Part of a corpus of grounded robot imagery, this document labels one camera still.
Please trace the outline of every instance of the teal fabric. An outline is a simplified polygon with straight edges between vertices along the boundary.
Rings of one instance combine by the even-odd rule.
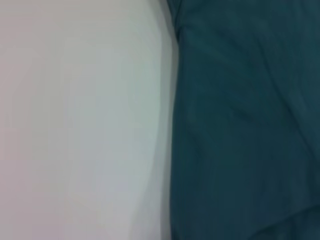
[[[172,240],[320,240],[320,1],[168,3]]]

